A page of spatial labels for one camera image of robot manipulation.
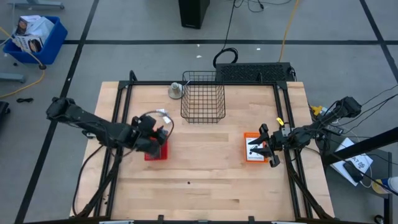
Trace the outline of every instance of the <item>black wire basket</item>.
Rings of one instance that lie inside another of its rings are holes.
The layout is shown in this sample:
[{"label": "black wire basket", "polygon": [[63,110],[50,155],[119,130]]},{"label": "black wire basket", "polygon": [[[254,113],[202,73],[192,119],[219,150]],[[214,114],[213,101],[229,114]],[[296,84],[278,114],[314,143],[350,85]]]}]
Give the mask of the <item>black wire basket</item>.
[{"label": "black wire basket", "polygon": [[225,117],[223,77],[216,72],[186,71],[181,98],[181,117],[189,123],[217,123]]}]

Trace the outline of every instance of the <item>blue bin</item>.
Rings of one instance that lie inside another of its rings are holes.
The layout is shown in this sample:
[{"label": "blue bin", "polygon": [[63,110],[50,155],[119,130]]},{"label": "blue bin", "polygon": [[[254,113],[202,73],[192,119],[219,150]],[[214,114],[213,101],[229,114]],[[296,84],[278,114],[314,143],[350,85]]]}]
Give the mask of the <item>blue bin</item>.
[{"label": "blue bin", "polygon": [[[67,37],[68,31],[61,24],[59,17],[46,16],[46,18],[54,23],[54,27],[45,41],[42,50],[38,53],[32,54],[35,55],[43,64],[51,65],[54,63],[63,41]],[[17,47],[11,40],[8,40],[3,51],[7,54],[11,54],[15,59],[22,63],[38,63],[32,56]]]}]

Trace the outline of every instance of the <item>floor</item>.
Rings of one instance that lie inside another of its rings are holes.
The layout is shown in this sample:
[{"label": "floor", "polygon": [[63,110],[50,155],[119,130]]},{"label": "floor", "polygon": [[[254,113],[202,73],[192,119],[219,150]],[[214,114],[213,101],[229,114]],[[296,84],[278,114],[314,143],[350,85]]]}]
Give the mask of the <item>floor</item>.
[{"label": "floor", "polygon": [[[11,31],[12,7],[6,2],[0,0],[0,26]],[[52,142],[25,221],[69,215],[86,139],[62,124],[54,133],[48,131],[50,122],[45,119],[45,110],[53,96],[67,93],[93,112],[101,82],[126,80],[130,70],[139,80],[180,80],[186,70],[212,70],[213,57],[225,38],[232,1],[212,0],[200,30],[181,27],[177,0],[68,0],[64,5],[62,11],[15,11],[14,20],[28,14],[58,16],[69,33],[40,84],[2,99],[10,103],[12,113],[0,129],[0,201],[5,202],[0,203],[1,223],[14,222],[46,135],[52,137]],[[277,61],[293,6],[294,1],[280,6],[264,4],[264,12],[253,13],[244,2],[235,9],[229,39],[242,41],[228,47],[239,50],[238,62]],[[251,2],[251,8],[257,10],[258,5]],[[396,0],[300,2],[282,61],[295,68],[312,105],[329,106],[347,95],[364,102],[397,84],[397,8]],[[232,59],[226,54],[219,62]],[[22,73],[27,83],[41,76],[36,65],[17,63],[15,67],[14,62],[10,55],[2,55],[0,71]],[[0,83],[0,95],[21,86]],[[394,93],[396,89],[365,108]],[[28,97],[34,101],[16,103],[17,98]],[[396,127],[397,103],[396,98],[389,101],[354,129],[355,134],[374,136]],[[396,144],[384,150],[392,151],[393,161],[398,161]],[[371,223],[374,215],[382,213],[381,199],[359,194],[332,170],[326,174],[336,217]],[[396,166],[393,174],[398,174]],[[398,208],[396,198],[394,207]]]}]

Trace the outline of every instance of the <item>orange box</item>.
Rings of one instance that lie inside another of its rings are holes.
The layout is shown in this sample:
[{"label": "orange box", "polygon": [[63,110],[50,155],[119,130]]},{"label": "orange box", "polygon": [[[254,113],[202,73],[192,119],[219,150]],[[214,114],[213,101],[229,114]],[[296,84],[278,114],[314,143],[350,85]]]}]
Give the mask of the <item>orange box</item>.
[{"label": "orange box", "polygon": [[257,162],[257,163],[266,163],[268,162],[268,158],[264,158],[264,156],[250,152],[252,147],[259,147],[260,145],[249,145],[248,143],[260,137],[260,133],[244,133],[244,155],[246,157],[246,162]]}]

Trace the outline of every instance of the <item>wooden tabletop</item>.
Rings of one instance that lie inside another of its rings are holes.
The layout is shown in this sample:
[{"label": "wooden tabletop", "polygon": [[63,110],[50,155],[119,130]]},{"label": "wooden tabletop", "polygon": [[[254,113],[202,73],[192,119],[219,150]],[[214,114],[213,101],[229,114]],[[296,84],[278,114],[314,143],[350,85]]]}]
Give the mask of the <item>wooden tabletop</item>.
[{"label": "wooden tabletop", "polygon": [[[111,120],[117,86],[117,82],[102,84],[95,115]],[[296,126],[310,124],[303,83],[292,82],[288,86]],[[225,86],[226,116],[218,124],[187,123],[180,115],[180,100],[169,98],[167,89],[168,86],[155,85],[132,88],[128,121],[164,108],[175,127],[166,161],[144,161],[142,152],[133,152],[123,159],[112,219],[156,220],[158,215],[164,215],[165,220],[248,220],[248,216],[258,221],[294,220],[283,153],[277,152],[281,164],[276,168],[245,162],[243,133],[257,132],[262,123],[268,125],[270,133],[278,129],[272,87]],[[282,92],[280,95],[285,113]],[[98,146],[97,140],[88,140],[85,158]],[[317,149],[315,143],[309,147]],[[83,171],[76,198],[78,211],[98,188],[104,152],[102,149],[95,155]],[[303,150],[302,160],[309,191],[333,216],[320,156]],[[304,217],[298,188],[297,193]],[[107,203],[107,194],[103,204]]]}]

